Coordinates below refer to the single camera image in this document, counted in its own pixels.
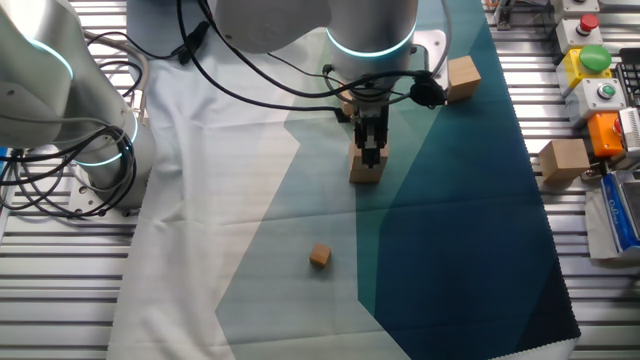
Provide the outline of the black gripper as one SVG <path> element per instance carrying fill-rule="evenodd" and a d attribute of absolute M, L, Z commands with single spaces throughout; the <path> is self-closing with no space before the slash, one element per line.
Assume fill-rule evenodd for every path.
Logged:
<path fill-rule="evenodd" d="M 353 114 L 350 121 L 354 125 L 354 141 L 361 151 L 362 164 L 374 168 L 381 164 L 381 151 L 388 140 L 388 123 L 381 119 L 361 119 L 380 117 L 383 107 L 390 99 L 389 92 L 350 92 Z"/>

